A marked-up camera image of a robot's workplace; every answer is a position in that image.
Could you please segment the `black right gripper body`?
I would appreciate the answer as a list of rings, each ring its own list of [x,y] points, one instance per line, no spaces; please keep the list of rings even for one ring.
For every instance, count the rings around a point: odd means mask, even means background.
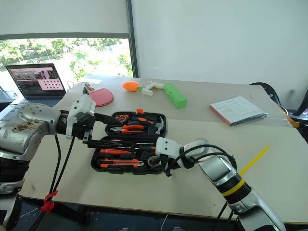
[[[165,173],[167,177],[171,177],[171,167],[170,164],[172,163],[173,159],[166,154],[160,154],[158,157],[158,165]]]

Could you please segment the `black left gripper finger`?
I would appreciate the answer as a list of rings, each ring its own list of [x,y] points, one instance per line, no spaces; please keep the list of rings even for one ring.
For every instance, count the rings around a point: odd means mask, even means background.
[[[93,140],[90,139],[86,142],[88,148],[108,148],[108,147],[118,147],[121,146],[121,143],[112,140]]]
[[[94,113],[94,124],[96,122],[102,122],[103,124],[106,124],[106,125],[116,125],[116,126],[120,126],[121,125],[121,122],[112,117],[112,116],[109,116],[109,115],[104,115],[104,114],[100,114],[100,113]]]

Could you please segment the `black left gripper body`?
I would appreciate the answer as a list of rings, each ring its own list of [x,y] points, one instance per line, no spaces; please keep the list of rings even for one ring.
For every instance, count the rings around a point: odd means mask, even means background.
[[[86,145],[94,145],[95,142],[92,139],[94,123],[94,116],[90,116],[84,121],[77,121],[73,123],[72,140],[78,139],[82,140],[82,142]]]

